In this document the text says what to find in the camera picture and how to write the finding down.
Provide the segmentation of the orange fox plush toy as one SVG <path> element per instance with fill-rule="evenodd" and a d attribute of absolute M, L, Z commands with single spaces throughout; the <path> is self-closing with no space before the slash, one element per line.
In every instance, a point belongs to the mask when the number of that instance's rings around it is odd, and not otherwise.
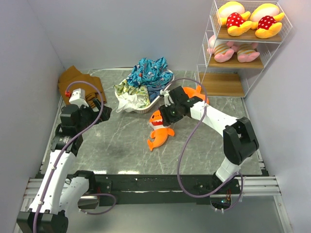
<path fill-rule="evenodd" d="M 169 136 L 174 136 L 175 131 L 169 126 L 164 126 L 163 118 L 159 110 L 153 112 L 149 119 L 149 125 L 153 129 L 150 133 L 150 139 L 147 140 L 147 144 L 150 151 L 155 148 L 161 147 L 168 139 Z"/>

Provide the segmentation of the pink pig plush striped shirt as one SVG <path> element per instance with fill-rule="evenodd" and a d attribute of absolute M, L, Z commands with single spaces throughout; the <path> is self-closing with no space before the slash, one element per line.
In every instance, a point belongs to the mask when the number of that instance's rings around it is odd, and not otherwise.
<path fill-rule="evenodd" d="M 216 39 L 216 36 L 213 35 L 208 40 L 207 51 L 210 54 L 214 55 L 214 59 L 218 63 L 224 63 L 231 59 L 234 54 L 234 49 L 232 48 L 234 45 L 233 41 L 222 41 Z"/>

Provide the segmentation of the yellow plush red dotted dress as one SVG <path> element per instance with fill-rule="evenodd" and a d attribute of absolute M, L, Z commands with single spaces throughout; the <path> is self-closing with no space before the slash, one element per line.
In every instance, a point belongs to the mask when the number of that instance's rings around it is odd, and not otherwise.
<path fill-rule="evenodd" d="M 267 39 L 277 35 L 282 29 L 282 19 L 285 13 L 272 3 L 264 3 L 257 7 L 250 16 L 251 29 L 255 36 L 260 39 Z"/>

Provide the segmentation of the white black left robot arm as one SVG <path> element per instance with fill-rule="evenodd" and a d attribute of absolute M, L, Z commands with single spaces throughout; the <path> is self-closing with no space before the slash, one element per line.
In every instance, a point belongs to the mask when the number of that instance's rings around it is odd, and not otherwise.
<path fill-rule="evenodd" d="M 80 198 L 98 190 L 94 172 L 84 170 L 76 171 L 68 187 L 64 188 L 69 169 L 83 142 L 82 134 L 110 118 L 110 107 L 98 99 L 93 102 L 96 111 L 86 103 L 62 107 L 42 183 L 29 208 L 17 216 L 17 225 L 23 233 L 65 233 L 69 216 L 78 210 Z"/>

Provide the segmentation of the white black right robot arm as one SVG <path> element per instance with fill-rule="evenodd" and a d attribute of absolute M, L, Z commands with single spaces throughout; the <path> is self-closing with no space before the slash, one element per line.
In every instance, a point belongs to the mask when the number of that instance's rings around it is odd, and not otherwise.
<path fill-rule="evenodd" d="M 164 105 L 159 108 L 163 125 L 169 126 L 188 116 L 199 121 L 191 135 L 204 123 L 222 136 L 225 158 L 214 174 L 213 189 L 224 193 L 230 187 L 229 181 L 239 173 L 242 163 L 259 149 L 250 119 L 227 115 L 199 96 L 189 97 L 180 86 L 171 91 L 161 91 L 160 95 L 164 98 Z"/>

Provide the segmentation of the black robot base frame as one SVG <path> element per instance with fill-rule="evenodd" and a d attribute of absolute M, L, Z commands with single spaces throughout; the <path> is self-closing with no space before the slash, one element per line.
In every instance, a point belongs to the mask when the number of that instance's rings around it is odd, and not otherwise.
<path fill-rule="evenodd" d="M 118 204 L 209 204 L 211 199 L 279 196 L 281 191 L 275 177 L 236 176 L 215 194 L 196 199 L 185 194 L 176 175 L 96 174 L 97 189 L 80 200 L 80 204 L 95 204 L 95 193 L 110 193 Z"/>

